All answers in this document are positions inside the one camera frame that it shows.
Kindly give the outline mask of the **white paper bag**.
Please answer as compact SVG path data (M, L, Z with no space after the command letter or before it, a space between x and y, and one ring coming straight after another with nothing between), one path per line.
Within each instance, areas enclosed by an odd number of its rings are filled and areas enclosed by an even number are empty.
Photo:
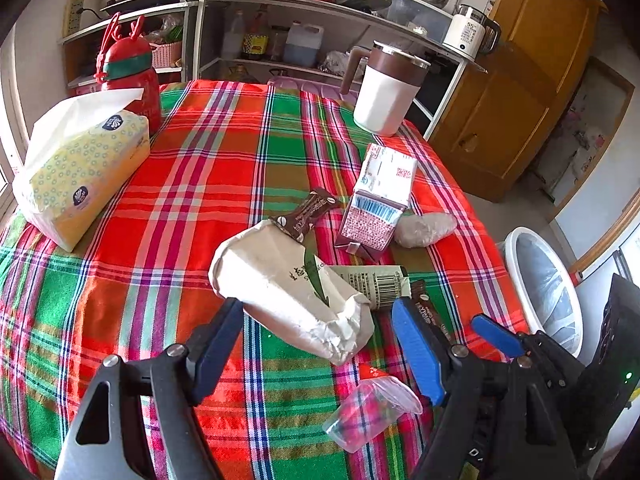
M273 335L336 366L368 343L373 312L411 295L401 266L330 266L271 220L221 243L208 278Z

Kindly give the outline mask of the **clear plastic bag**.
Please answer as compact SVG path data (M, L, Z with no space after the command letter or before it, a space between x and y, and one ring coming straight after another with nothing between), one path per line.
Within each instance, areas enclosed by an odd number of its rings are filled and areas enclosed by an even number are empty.
M405 248L424 248L452 234L456 227L457 220L452 214L404 214L398 220L394 241Z

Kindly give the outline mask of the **brown coffee sachet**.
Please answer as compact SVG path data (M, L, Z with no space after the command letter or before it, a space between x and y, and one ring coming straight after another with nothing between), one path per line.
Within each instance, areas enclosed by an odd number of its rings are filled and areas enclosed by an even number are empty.
M314 188L287 214L270 217L271 222L296 242L303 243L306 234L330 210L338 208L338 200L324 188Z

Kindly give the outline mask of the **strawberry milk carton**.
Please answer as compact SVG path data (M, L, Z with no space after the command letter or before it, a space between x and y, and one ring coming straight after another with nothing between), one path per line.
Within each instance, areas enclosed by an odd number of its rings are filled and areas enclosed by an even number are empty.
M337 231L335 247L378 261L409 208L416 159L370 144Z

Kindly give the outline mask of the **white trash bin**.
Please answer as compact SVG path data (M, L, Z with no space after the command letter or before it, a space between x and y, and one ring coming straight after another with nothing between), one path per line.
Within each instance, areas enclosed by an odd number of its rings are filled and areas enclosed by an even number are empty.
M584 342L582 309L560 257L525 226L511 231L498 247L529 331L541 330L577 358Z

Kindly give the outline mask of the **plaid tablecloth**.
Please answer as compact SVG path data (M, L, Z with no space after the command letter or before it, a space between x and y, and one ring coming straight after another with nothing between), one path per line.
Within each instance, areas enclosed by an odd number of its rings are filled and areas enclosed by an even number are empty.
M39 479L53 476L68 426L104 356L155 356L220 306L217 247L294 209L313 188L352 195L374 136L343 103L263 84L197 80L166 88L149 158L73 252L22 216L1 235L1 433ZM198 408L228 479L405 479L432 415L406 415L354 454L322 430L360 364L412 383L384 313L342 366L246 321L214 394Z

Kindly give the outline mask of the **wooden door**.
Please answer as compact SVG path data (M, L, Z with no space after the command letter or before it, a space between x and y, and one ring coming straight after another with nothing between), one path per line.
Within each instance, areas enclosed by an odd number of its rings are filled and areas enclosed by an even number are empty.
M598 0L497 0L497 49L465 70L432 148L462 190L498 202L547 141L584 73Z

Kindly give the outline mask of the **yellow tissue pack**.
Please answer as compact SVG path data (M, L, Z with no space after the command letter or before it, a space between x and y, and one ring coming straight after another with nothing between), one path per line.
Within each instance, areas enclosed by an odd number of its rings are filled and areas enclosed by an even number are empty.
M150 154L149 121L127 106L143 90L74 96L38 119L12 188L22 214L70 252Z

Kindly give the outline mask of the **white brown lidded mug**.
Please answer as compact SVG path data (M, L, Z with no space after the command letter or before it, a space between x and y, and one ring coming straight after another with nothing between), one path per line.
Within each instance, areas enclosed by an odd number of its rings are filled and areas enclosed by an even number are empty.
M377 136L394 136L431 64L389 44L375 41L371 49L353 47L342 78L340 95L349 94L360 61L367 66L358 91L354 122Z

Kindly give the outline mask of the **white electric kettle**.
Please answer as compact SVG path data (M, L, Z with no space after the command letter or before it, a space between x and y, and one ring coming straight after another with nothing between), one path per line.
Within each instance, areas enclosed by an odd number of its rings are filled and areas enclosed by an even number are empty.
M488 55L498 47L500 25L468 4L460 4L446 32L442 44L474 61L477 55Z

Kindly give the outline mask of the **red antler water bottle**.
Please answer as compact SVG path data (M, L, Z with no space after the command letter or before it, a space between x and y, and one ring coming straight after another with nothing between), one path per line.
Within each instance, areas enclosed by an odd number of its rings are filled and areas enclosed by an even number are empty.
M160 82L152 65L152 47L142 35L144 16L130 24L130 32L122 31L119 18L115 13L105 29L94 79L102 90L142 89L142 97L129 103L127 110L148 118L152 136L162 123Z

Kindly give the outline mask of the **pink plastic basket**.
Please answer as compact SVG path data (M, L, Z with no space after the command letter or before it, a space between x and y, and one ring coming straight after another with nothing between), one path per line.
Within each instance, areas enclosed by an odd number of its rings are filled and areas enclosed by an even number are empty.
M152 66L154 68L176 67L182 58L182 42L151 44Z

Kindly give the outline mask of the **clear plastic container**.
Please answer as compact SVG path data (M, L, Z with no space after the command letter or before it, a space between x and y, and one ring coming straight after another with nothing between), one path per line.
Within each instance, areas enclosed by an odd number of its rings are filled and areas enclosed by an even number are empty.
M422 0L392 0L385 10L385 18L439 44L444 41L452 21L450 14Z

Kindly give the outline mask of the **white metal shelf rack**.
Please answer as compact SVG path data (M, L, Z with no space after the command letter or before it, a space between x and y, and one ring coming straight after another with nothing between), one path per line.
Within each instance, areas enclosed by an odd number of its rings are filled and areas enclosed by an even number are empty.
M339 86L353 47L375 41L431 64L408 116L430 136L465 70L477 64L442 43L385 18L317 0L171 0L120 14L123 32L144 16L150 44L182 42L176 67L156 68L163 81L291 77Z

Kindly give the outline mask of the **white power strip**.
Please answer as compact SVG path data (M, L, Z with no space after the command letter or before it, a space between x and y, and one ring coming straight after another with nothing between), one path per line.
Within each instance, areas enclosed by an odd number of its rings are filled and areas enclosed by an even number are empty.
M67 0L63 15L62 36L67 37L78 32L85 0Z

